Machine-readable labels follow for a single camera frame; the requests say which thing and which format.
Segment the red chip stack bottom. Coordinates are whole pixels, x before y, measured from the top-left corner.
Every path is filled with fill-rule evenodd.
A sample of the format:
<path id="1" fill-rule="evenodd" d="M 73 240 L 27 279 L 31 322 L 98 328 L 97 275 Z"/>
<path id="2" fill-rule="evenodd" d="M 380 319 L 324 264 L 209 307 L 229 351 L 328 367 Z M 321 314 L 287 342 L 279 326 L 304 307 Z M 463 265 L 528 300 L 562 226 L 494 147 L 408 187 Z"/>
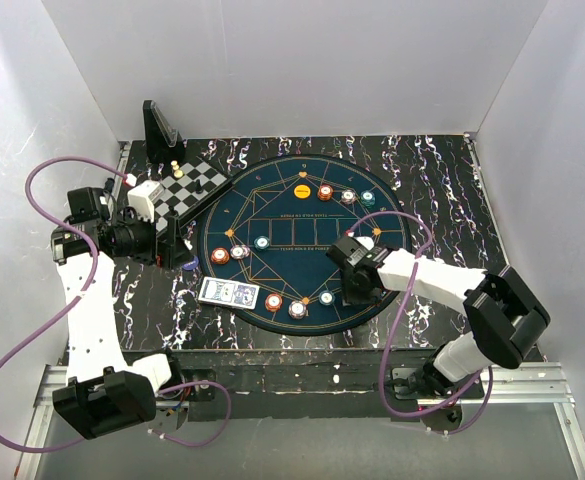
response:
<path id="1" fill-rule="evenodd" d="M 269 312 L 277 312 L 283 305 L 283 298 L 277 293 L 269 294 L 265 299 L 265 308 Z"/>

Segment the blue chip stack top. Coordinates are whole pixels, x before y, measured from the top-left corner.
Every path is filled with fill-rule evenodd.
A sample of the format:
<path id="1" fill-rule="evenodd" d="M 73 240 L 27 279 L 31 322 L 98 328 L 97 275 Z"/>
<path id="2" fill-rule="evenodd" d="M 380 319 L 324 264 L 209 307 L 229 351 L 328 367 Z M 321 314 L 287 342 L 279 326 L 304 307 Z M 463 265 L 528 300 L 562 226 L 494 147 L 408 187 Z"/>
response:
<path id="1" fill-rule="evenodd" d="M 343 190 L 341 192 L 341 198 L 340 201 L 344 204 L 344 205 L 351 205 L 353 203 L 355 203 L 357 200 L 357 194 L 354 190 L 352 189 L 346 189 Z"/>

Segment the red chip stack top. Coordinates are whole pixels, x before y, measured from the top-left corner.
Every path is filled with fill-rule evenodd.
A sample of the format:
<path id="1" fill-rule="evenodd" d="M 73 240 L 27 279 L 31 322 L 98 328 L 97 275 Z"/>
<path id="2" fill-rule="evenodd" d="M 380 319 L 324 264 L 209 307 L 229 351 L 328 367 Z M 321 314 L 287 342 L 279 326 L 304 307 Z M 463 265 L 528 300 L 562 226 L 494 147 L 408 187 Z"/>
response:
<path id="1" fill-rule="evenodd" d="M 327 202 L 333 196 L 333 188 L 330 185 L 322 184 L 317 190 L 317 197 L 319 200 Z"/>

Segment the green chip stack bottom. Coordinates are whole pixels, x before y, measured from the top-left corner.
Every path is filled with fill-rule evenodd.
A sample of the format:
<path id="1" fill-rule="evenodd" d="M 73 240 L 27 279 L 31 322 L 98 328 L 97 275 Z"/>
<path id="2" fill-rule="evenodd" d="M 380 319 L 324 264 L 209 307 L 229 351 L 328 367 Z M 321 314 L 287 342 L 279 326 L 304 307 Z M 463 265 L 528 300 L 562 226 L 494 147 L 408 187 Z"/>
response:
<path id="1" fill-rule="evenodd" d="M 335 296 L 330 290 L 323 290 L 318 295 L 318 301 L 321 305 L 329 306 L 334 303 Z"/>

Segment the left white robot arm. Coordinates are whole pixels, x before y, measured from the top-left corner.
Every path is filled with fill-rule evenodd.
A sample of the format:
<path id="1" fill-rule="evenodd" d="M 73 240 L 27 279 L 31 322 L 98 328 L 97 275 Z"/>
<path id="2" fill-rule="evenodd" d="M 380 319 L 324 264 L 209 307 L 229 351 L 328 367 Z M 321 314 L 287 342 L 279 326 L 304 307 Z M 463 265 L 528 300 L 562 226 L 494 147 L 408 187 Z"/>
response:
<path id="1" fill-rule="evenodd" d="M 185 377 L 166 353 L 126 362 L 112 305 L 115 258 L 161 260 L 155 204 L 163 191 L 146 180 L 117 212 L 103 188 L 72 190 L 70 213 L 51 235 L 66 299 L 78 302 L 67 314 L 67 384 L 54 391 L 53 406 L 88 440 L 153 420 L 156 395 L 172 400 L 184 390 Z"/>

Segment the playing card deck box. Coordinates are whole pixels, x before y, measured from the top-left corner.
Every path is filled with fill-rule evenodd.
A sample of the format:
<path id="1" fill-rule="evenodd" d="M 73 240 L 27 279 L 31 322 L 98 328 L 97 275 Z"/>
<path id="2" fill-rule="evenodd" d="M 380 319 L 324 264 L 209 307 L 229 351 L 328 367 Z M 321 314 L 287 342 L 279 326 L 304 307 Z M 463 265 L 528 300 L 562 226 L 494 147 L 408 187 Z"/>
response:
<path id="1" fill-rule="evenodd" d="M 229 308 L 253 310 L 257 303 L 259 290 L 260 287 L 255 284 L 204 277 L 198 301 Z"/>

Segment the green chip stack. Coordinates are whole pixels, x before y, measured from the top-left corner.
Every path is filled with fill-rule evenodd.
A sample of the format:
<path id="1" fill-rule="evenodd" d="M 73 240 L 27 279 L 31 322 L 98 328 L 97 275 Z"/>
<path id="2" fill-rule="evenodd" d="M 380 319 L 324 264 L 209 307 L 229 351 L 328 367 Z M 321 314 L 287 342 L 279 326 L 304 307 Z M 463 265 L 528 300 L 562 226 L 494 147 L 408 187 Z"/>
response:
<path id="1" fill-rule="evenodd" d="M 323 290 L 318 295 L 318 301 L 321 305 L 329 306 L 334 303 L 335 296 L 330 290 Z"/>
<path id="2" fill-rule="evenodd" d="M 360 202 L 366 207 L 372 207 L 376 203 L 375 195 L 372 191 L 363 191 L 360 194 Z"/>
<path id="3" fill-rule="evenodd" d="M 256 250 L 264 251 L 270 247 L 270 239 L 267 236 L 258 236 L 253 244 Z"/>

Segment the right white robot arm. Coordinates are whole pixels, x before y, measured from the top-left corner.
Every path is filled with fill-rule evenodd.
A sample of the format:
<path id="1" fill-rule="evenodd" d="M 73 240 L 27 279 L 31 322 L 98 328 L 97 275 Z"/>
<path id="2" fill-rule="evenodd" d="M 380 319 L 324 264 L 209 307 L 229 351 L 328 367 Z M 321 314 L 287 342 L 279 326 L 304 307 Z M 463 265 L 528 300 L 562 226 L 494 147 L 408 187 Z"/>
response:
<path id="1" fill-rule="evenodd" d="M 423 367 L 398 381 L 403 394 L 443 398 L 458 389 L 461 380 L 489 366 L 516 369 L 551 322 L 510 265 L 462 268 L 348 235 L 332 244 L 326 256 L 340 270 L 348 304 L 367 305 L 383 293 L 412 292 L 467 318 L 468 333 L 444 344 Z"/>

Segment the green chip stack top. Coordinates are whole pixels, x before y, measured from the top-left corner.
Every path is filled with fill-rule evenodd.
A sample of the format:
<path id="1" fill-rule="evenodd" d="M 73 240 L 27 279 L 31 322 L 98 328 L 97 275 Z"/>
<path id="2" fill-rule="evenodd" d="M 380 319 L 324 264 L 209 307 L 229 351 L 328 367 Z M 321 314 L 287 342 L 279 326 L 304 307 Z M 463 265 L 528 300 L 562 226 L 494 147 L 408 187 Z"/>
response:
<path id="1" fill-rule="evenodd" d="M 372 191 L 363 191 L 360 194 L 360 202 L 366 207 L 372 207 L 376 203 L 375 195 Z"/>

